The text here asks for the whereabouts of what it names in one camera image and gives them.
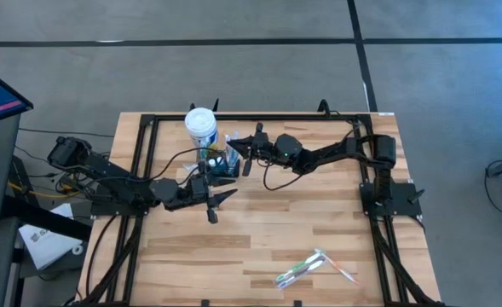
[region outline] toothbrush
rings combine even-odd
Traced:
[[[300,269],[304,268],[307,264],[313,263],[317,258],[321,257],[322,253],[316,252],[315,255],[303,260],[301,263],[293,266],[288,272],[277,276],[277,282],[283,281],[285,278],[289,278],[290,275],[295,275]]]
[[[301,273],[293,275],[289,279],[282,281],[279,285],[277,285],[277,287],[279,289],[283,289],[290,286],[293,282],[297,281],[298,279],[300,279],[300,277],[306,275],[308,272],[319,268],[324,262],[324,259],[320,259],[319,261],[312,263],[305,271],[302,271]]]

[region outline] wood grain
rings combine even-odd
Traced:
[[[133,158],[140,116],[122,113],[118,122],[111,161],[126,169]],[[396,138],[393,178],[406,181],[410,176],[395,117],[373,113],[372,122],[375,133]],[[242,137],[252,134],[255,125],[251,121],[218,123],[222,135],[236,130]],[[309,149],[337,142],[349,129],[344,122],[264,122],[270,139],[288,133]],[[152,173],[159,172],[171,156],[191,147],[183,122],[160,123]],[[146,151],[143,148],[141,165]],[[187,175],[183,165],[194,159],[193,153],[181,155],[164,175],[183,179]],[[263,187],[262,176],[263,168],[255,163],[250,176],[225,188],[238,188],[239,192],[222,203],[217,225],[208,224],[203,206],[177,212],[161,207],[151,210],[143,225],[131,304],[197,305],[201,299],[209,299],[214,305],[292,305],[293,300],[306,305],[382,305],[370,227],[361,212],[358,163],[344,160],[324,165],[275,192]],[[283,184],[294,176],[289,170],[272,167],[268,185]],[[105,217],[95,221],[91,246],[106,221]],[[402,262],[428,295],[440,299],[423,230],[409,218],[398,217],[394,223]],[[112,262],[118,226],[119,218],[101,242],[91,272],[92,285]],[[273,279],[308,257],[315,247],[324,248],[361,284],[356,286],[324,265],[285,291],[277,290]],[[122,295],[124,268],[121,272],[117,298]],[[84,269],[81,293],[86,275]],[[392,272],[389,281],[395,289]],[[396,299],[395,291],[391,292]]]

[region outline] black metal frame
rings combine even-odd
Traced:
[[[216,120],[239,120],[239,121],[241,121],[241,120],[252,120],[252,121],[269,121],[269,120],[329,121],[329,120],[332,120],[332,121],[349,121],[349,122],[353,123],[354,128],[357,128],[359,125],[364,125],[364,127],[366,128],[366,133],[368,135],[371,135],[373,133],[372,119],[371,119],[370,114],[368,114],[368,113],[357,113],[357,114],[338,113],[338,114],[334,114],[334,113],[331,113],[330,108],[328,107],[328,104],[324,100],[320,102],[319,109],[317,111],[318,111],[317,114],[217,114]],[[171,115],[143,114],[141,116],[141,120],[139,123],[139,131],[137,133],[136,147],[135,147],[135,151],[134,151],[133,161],[131,164],[131,173],[137,174],[137,172],[138,172],[139,161],[140,161],[141,152],[142,152],[142,148],[143,148],[146,128],[149,125],[152,126],[151,136],[148,141],[148,150],[147,150],[147,157],[145,159],[145,169],[144,169],[143,176],[150,177],[152,163],[153,163],[154,149],[155,149],[156,139],[157,139],[158,130],[159,130],[159,123],[161,121],[182,121],[182,120],[184,120],[184,117],[185,117],[184,114],[171,114]],[[359,129],[355,129],[355,137],[360,137],[360,136],[361,136],[361,131]],[[363,184],[370,182],[368,169],[363,164],[361,164],[361,178],[362,178]],[[378,220],[372,214],[368,214],[368,217],[369,217],[369,222],[370,222],[370,226],[372,229],[372,237],[374,237],[374,251],[375,251],[375,256],[376,256],[376,260],[377,260],[379,282],[381,285],[381,290],[382,290],[382,295],[383,295],[383,300],[384,300],[385,306],[425,306],[427,304],[434,303],[433,301],[428,301],[426,299],[422,300],[420,302],[418,301],[417,304],[410,304],[409,303],[408,296],[407,296],[407,287],[409,288],[410,286],[408,286],[408,284],[412,285],[412,290],[414,292],[420,291],[420,289],[417,287],[417,285],[415,285],[415,283],[413,283],[412,278],[409,276],[409,274],[406,272],[406,270],[403,268],[402,264],[400,263],[400,257],[399,257],[398,247],[396,245],[395,229],[394,229],[394,226],[392,223],[392,218],[389,215],[387,215],[387,216],[384,215],[385,233],[387,234],[387,240],[389,242],[389,245],[386,246],[387,243],[384,243],[383,245],[376,244],[377,240],[381,241],[381,242],[385,242],[385,239],[383,238],[383,236],[381,235],[381,232],[379,231]],[[119,260],[119,256],[122,254],[122,252],[124,250],[124,241],[125,241],[125,235],[127,233],[128,222],[129,222],[128,217],[122,217],[120,229],[118,231],[118,238],[117,238],[114,259]],[[141,230],[142,222],[143,222],[143,216],[136,218],[135,227],[139,231]],[[135,271],[136,271],[136,260],[137,260],[138,247],[139,247],[139,244],[137,241],[137,244],[133,246],[133,249],[130,253],[129,265],[127,268],[126,279],[125,279],[125,284],[124,284],[124,296],[122,298],[122,301],[113,301],[114,293],[116,292],[116,283],[117,283],[116,282],[117,278],[115,278],[113,280],[113,282],[111,282],[110,285],[108,286],[107,300],[105,303],[86,304],[85,306],[130,306],[130,298],[131,298],[131,292],[132,292],[132,287],[133,287],[133,279],[135,277]],[[389,289],[389,280],[387,277],[387,270],[386,270],[386,266],[385,266],[384,256],[387,257],[389,262],[395,268],[396,285],[398,288],[397,291],[398,291],[398,296],[400,298],[400,302],[393,301],[391,298],[391,292]],[[204,300],[202,302],[202,306],[203,305],[209,305],[209,301]],[[302,306],[302,302],[295,301],[294,305],[295,306],[296,305]]]
[[[9,180],[10,182],[16,182],[20,187],[32,189],[31,181],[29,180],[23,161],[15,155],[12,156],[12,162],[10,163]],[[29,205],[37,208],[40,207],[35,194],[23,193],[17,188],[12,188],[12,192],[14,193],[14,197],[18,200],[25,201]]]
[[[23,223],[47,229],[60,235],[66,235],[87,242],[91,234],[91,227],[57,215],[48,210],[37,208],[23,200],[5,195],[2,217],[17,217]]]

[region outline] yellow cable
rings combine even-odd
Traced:
[[[17,189],[18,191],[21,191],[23,188],[22,187],[19,187],[11,182],[9,182],[9,186],[11,188],[15,188]],[[74,193],[70,193],[70,194],[67,194],[67,195],[54,195],[54,194],[44,194],[44,193],[40,193],[40,192],[35,192],[35,191],[29,191],[30,194],[33,194],[33,195],[36,195],[36,196],[41,196],[41,197],[46,197],[46,198],[54,198],[54,199],[65,199],[65,198],[71,198],[75,195],[78,195],[80,194],[80,192],[74,192]]]

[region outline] black stand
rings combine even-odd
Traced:
[[[3,215],[17,217],[23,223],[47,229],[82,241],[88,241],[91,227],[70,218],[37,208],[11,196],[4,197]]]
[[[10,182],[18,184],[20,187],[32,187],[29,177],[27,176],[27,171],[25,166],[23,166],[23,161],[15,155],[12,156],[12,163],[10,163]],[[12,188],[15,198],[27,202],[28,204],[40,207],[38,204],[37,196],[31,193],[22,193],[22,191]]]

